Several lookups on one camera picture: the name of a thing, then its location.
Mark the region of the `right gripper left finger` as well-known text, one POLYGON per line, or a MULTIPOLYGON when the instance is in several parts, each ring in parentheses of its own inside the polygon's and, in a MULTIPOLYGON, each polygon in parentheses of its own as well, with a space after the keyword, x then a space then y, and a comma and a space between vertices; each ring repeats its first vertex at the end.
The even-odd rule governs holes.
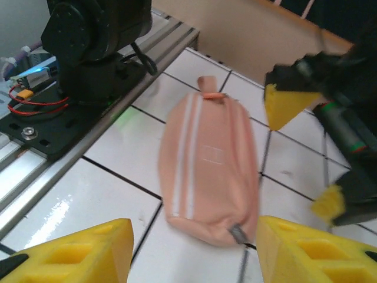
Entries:
POLYGON ((1 282, 127 282, 133 247, 131 220, 112 220, 3 259, 1 282))

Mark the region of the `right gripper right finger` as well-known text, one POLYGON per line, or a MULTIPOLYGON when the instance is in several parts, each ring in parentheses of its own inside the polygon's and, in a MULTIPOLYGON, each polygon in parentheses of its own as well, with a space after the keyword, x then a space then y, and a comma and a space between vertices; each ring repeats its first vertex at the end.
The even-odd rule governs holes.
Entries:
POLYGON ((256 249, 264 282, 376 282, 376 248, 261 216, 256 249))

